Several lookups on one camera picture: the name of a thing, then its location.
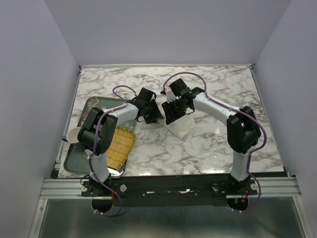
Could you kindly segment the cream cloth napkin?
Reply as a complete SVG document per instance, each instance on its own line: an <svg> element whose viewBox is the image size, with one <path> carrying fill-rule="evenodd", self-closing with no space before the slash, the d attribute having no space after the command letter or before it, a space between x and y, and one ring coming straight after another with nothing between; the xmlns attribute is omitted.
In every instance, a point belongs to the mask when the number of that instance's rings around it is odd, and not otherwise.
<svg viewBox="0 0 317 238"><path fill-rule="evenodd" d="M185 140L187 138L195 125L194 116L192 114L185 115L169 125L166 124L165 119L166 118L157 119L157 122L181 140Z"/></svg>

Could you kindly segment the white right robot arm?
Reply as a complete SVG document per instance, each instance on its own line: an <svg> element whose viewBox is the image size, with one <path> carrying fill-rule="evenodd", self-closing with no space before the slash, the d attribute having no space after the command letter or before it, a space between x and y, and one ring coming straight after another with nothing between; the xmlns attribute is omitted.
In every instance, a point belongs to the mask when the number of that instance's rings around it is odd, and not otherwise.
<svg viewBox="0 0 317 238"><path fill-rule="evenodd" d="M185 117L187 109L200 111L212 116L226 126L227 142L233 150L233 164L228 181L228 189L233 194L239 194L246 188L245 179L249 175L250 156L247 154L254 148L261 136L253 110L249 107L237 108L210 97L206 89L195 87L190 89L179 78L170 84L169 89L163 89L166 96L162 103L165 124L173 125Z"/></svg>

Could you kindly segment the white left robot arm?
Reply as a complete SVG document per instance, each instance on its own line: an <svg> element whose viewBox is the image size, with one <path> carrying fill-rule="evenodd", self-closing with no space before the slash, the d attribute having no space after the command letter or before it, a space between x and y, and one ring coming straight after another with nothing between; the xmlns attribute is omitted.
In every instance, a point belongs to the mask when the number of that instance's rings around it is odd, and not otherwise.
<svg viewBox="0 0 317 238"><path fill-rule="evenodd" d="M90 177L95 180L93 191L97 195L104 196L110 189L106 151L112 143L117 125L140 117L146 124L162 119L156 98L156 93L142 88L137 96L120 106L106 110L94 107L89 111L77 139L87 154Z"/></svg>

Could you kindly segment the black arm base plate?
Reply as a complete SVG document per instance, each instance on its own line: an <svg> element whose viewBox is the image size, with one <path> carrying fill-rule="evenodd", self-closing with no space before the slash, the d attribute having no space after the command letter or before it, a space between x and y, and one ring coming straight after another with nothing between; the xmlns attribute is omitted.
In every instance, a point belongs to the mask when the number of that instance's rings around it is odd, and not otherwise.
<svg viewBox="0 0 317 238"><path fill-rule="evenodd" d="M235 205L240 204L235 198L258 193L253 179L238 182L230 174L120 177L108 179L106 185L110 189L90 178L82 184L81 195L117 207L171 207Z"/></svg>

